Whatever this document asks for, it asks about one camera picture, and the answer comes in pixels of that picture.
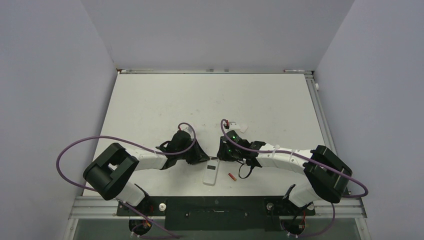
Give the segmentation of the aluminium rail back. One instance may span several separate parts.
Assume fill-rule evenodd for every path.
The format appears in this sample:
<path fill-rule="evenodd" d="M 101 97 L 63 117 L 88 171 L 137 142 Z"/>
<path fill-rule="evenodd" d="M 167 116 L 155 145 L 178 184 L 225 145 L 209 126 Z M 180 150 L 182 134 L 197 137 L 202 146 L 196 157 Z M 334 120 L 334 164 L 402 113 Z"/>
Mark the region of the aluminium rail back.
<path fill-rule="evenodd" d="M 152 69 L 152 68 L 141 68 L 141 69 L 117 69 L 120 74 L 303 74 L 312 75 L 313 70 L 285 70 L 285 69 Z"/>

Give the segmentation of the aluminium rail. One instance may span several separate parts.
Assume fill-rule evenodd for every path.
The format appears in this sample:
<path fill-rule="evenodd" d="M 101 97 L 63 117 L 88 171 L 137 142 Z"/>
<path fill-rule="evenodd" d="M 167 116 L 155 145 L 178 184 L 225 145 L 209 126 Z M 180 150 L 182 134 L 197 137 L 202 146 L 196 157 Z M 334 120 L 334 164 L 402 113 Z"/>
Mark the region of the aluminium rail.
<path fill-rule="evenodd" d="M 208 210 L 213 213 L 223 213 L 230 210 L 239 210 L 244 214 L 250 214 L 253 211 L 252 206 L 242 206 L 242 204 L 233 204 L 229 197 L 222 200 L 216 197 L 175 197 L 173 199 L 163 200 L 166 205 L 164 211 L 159 210 L 159 205 L 153 207 L 153 213 L 148 213 L 148 217 L 153 219 L 164 219 L 166 213 L 172 209 L 172 202 L 183 201 L 187 205 L 187 212 L 194 210 Z M 359 198 L 342 199 L 340 203 L 334 204 L 336 218 L 366 218 L 366 210 L 363 202 Z M 78 196 L 75 198 L 71 208 L 70 219 L 140 219 L 141 216 L 126 206 L 121 206 L 117 200 L 104 200 L 100 196 Z"/>
<path fill-rule="evenodd" d="M 285 70 L 285 69 L 152 69 L 152 68 L 141 68 L 141 69 L 117 69 L 120 74 L 303 74 L 312 75 L 313 70 Z"/>
<path fill-rule="evenodd" d="M 318 87 L 312 74 L 305 75 L 306 84 L 323 137 L 324 146 L 318 146 L 312 153 L 312 159 L 338 172 L 351 175 L 352 171 L 337 156 L 335 144 L 327 123 L 324 110 L 318 94 Z M 312 162 L 306 165 L 306 176 L 311 180 L 312 187 L 325 197 L 341 198 L 347 193 L 348 179 Z"/>

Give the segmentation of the aluminium rail right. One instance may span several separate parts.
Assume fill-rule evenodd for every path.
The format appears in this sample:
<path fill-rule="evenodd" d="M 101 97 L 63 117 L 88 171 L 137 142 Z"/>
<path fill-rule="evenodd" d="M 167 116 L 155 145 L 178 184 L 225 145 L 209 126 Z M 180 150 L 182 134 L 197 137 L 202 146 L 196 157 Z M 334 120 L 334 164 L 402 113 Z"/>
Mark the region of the aluminium rail right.
<path fill-rule="evenodd" d="M 337 156 L 335 144 L 327 123 L 324 110 L 318 94 L 318 87 L 312 74 L 305 75 L 306 84 L 323 137 L 324 146 L 318 146 L 312 153 L 312 159 L 338 172 L 351 175 L 352 171 Z M 325 197 L 341 198 L 347 193 L 348 179 L 312 162 L 306 165 L 306 176 L 311 180 L 312 187 Z"/>

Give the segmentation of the red black battery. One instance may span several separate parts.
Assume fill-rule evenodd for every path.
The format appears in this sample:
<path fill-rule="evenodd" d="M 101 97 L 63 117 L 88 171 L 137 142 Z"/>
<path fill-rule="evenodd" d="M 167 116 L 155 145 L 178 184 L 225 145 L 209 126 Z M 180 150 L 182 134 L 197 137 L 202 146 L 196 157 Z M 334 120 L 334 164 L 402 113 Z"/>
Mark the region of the red black battery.
<path fill-rule="evenodd" d="M 237 181 L 237 179 L 231 174 L 231 173 L 228 173 L 228 176 L 234 181 L 234 182 L 236 182 Z"/>

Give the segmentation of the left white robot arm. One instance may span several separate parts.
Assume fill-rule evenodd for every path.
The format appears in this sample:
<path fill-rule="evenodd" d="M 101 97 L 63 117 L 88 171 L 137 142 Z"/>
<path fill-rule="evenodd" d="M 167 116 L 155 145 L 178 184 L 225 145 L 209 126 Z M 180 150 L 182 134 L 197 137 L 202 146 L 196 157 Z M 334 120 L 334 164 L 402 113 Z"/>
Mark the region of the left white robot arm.
<path fill-rule="evenodd" d="M 104 200 L 118 199 L 129 203 L 136 215 L 148 211 L 148 194 L 131 183 L 133 172 L 141 170 L 166 170 L 177 161 L 189 165 L 206 162 L 210 157 L 203 151 L 194 135 L 178 130 L 171 140 L 157 146 L 155 151 L 127 149 L 121 144 L 110 144 L 83 172 L 83 178 Z"/>

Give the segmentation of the aluminium rail front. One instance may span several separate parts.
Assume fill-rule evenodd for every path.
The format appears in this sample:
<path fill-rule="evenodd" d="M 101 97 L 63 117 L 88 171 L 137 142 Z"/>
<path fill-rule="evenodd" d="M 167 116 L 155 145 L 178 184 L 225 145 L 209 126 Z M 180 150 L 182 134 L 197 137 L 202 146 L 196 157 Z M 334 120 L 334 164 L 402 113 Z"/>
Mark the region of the aluminium rail front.
<path fill-rule="evenodd" d="M 250 214 L 253 211 L 252 206 L 242 206 L 242 204 L 233 204 L 229 197 L 222 200 L 216 197 L 175 197 L 173 199 L 163 200 L 166 205 L 164 211 L 159 210 L 159 205 L 153 207 L 153 213 L 148 213 L 148 217 L 153 219 L 164 219 L 166 213 L 172 209 L 172 202 L 183 201 L 187 205 L 187 212 L 194 210 L 208 210 L 213 213 L 223 213 L 230 210 L 239 210 L 244 214 Z M 342 199 L 340 203 L 334 204 L 336 218 L 366 218 L 366 210 L 363 202 L 359 198 Z M 117 200 L 104 200 L 100 196 L 78 196 L 75 198 L 71 208 L 70 219 L 140 219 L 141 216 L 126 206 L 121 206 Z"/>

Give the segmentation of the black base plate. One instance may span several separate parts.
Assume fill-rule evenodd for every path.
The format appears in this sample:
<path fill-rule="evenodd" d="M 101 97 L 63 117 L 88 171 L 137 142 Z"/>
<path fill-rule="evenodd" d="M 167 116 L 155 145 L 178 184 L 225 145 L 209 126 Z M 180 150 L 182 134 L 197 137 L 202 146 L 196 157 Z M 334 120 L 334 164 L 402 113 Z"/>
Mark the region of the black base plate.
<path fill-rule="evenodd" d="M 167 206 L 162 201 L 176 197 L 181 196 L 150 196 L 132 211 L 147 216 L 148 213 L 154 212 L 156 204 L 160 211 L 165 211 Z M 165 214 L 165 229 L 170 231 L 242 231 L 250 229 L 279 231 L 283 227 L 297 227 L 303 216 L 313 216 L 316 213 L 311 206 L 296 207 L 283 196 L 188 196 L 183 198 L 190 197 L 214 197 L 219 200 L 229 197 L 233 204 L 241 203 L 242 207 L 253 207 L 253 211 L 243 213 L 240 210 L 230 210 L 218 213 L 195 209 L 193 212 L 187 212 L 186 203 L 176 200 L 171 203 L 170 212 Z"/>

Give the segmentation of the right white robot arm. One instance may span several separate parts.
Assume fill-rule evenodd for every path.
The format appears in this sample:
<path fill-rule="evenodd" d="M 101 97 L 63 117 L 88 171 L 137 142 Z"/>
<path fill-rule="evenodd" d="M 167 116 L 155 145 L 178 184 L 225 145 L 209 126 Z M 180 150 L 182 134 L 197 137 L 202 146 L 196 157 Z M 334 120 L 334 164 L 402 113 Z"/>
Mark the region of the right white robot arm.
<path fill-rule="evenodd" d="M 338 204 L 347 188 L 352 170 L 328 147 L 299 150 L 281 148 L 263 141 L 242 139 L 234 130 L 221 136 L 217 157 L 225 162 L 239 162 L 254 168 L 278 168 L 305 176 L 308 183 L 295 185 L 287 192 L 282 207 L 289 214 L 323 200 Z"/>

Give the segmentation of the white red remote control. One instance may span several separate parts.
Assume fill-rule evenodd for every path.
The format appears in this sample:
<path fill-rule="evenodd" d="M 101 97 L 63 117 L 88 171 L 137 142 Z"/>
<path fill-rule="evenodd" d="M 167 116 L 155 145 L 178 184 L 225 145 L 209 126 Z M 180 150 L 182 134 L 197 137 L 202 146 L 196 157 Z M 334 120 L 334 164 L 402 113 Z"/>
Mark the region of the white red remote control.
<path fill-rule="evenodd" d="M 206 162 L 202 183 L 207 186 L 216 184 L 219 169 L 219 160 L 208 160 Z"/>

